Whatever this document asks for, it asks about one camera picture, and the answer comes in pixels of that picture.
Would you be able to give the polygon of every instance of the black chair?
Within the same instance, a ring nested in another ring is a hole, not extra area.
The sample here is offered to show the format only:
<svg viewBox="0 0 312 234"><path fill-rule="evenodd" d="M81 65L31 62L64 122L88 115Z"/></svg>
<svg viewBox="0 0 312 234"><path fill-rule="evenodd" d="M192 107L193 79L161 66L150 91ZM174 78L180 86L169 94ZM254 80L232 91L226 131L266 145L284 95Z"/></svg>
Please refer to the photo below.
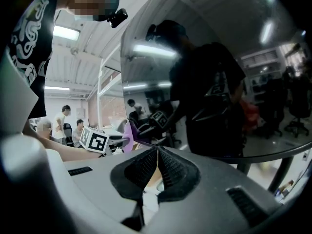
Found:
<svg viewBox="0 0 312 234"><path fill-rule="evenodd" d="M65 133L65 136L66 136L66 139L65 139L66 140L66 144L68 146L74 147L74 143L73 143L73 139L72 139L72 133L73 133L72 127L70 126L70 124L64 123L63 129L64 129L64 133Z"/></svg>
<svg viewBox="0 0 312 234"><path fill-rule="evenodd" d="M289 112L295 116L286 127L285 130L294 133L295 138L299 135L299 129L306 132L306 136L309 135L309 130L301 122L302 118L308 118L311 115L311 105L309 104L308 98L309 82L305 76L301 76L293 79L291 92L292 92L292 103L289 108Z"/></svg>
<svg viewBox="0 0 312 234"><path fill-rule="evenodd" d="M287 90L284 88L282 79L269 80L266 84L266 93L264 96L264 114L263 119L266 121L264 125L266 138L278 132L279 124L284 119L284 107L287 99Z"/></svg>

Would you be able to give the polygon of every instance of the man in white shirt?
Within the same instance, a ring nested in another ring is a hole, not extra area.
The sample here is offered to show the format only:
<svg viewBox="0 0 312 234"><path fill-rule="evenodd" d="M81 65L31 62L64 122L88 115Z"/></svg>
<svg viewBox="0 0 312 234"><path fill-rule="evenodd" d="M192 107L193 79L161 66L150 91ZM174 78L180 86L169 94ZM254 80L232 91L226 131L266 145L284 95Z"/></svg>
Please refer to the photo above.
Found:
<svg viewBox="0 0 312 234"><path fill-rule="evenodd" d="M63 125L65 117L70 115L70 106L65 105L62 107L62 112L57 113L53 119L52 136L58 143L66 145L66 135L64 133Z"/></svg>

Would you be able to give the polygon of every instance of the reflective metal surface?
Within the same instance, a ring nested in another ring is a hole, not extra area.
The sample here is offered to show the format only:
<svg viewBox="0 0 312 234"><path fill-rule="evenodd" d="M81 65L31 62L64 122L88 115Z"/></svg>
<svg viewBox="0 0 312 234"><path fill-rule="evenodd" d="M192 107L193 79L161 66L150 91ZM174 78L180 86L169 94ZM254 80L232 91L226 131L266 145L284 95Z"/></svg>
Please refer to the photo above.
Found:
<svg viewBox="0 0 312 234"><path fill-rule="evenodd" d="M279 0L149 0L121 41L134 138L218 158L311 142L305 33Z"/></svg>

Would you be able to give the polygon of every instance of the shelf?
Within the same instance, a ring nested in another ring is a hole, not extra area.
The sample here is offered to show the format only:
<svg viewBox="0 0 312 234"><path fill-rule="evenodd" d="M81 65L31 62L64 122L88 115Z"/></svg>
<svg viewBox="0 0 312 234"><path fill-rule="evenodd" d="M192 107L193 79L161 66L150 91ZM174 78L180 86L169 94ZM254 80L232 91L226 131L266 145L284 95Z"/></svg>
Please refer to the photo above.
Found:
<svg viewBox="0 0 312 234"><path fill-rule="evenodd" d="M262 92L258 92L258 93L253 93L255 96L257 95L262 95L262 94L265 94L267 91L262 91Z"/></svg>
<svg viewBox="0 0 312 234"><path fill-rule="evenodd" d="M275 71L271 71L271 72L265 72L265 73L260 73L258 75L254 75L254 76L249 76L249 79L258 77L258 76L263 76L263 75L268 75L268 74L272 74L272 73L281 73L280 70L275 70Z"/></svg>
<svg viewBox="0 0 312 234"><path fill-rule="evenodd" d="M266 85L267 82L262 82L262 83L259 83L259 84L256 84L256 85L252 85L253 87L256 87L256 86L262 86L262 85Z"/></svg>
<svg viewBox="0 0 312 234"><path fill-rule="evenodd" d="M246 69L250 69L250 68L255 68L255 67L259 67L259 66L264 66L270 63L279 63L279 59L272 59L272 60L268 60L268 61L263 61L263 62L259 62L259 63L255 63L255 64L251 64L248 65L248 67L245 67Z"/></svg>

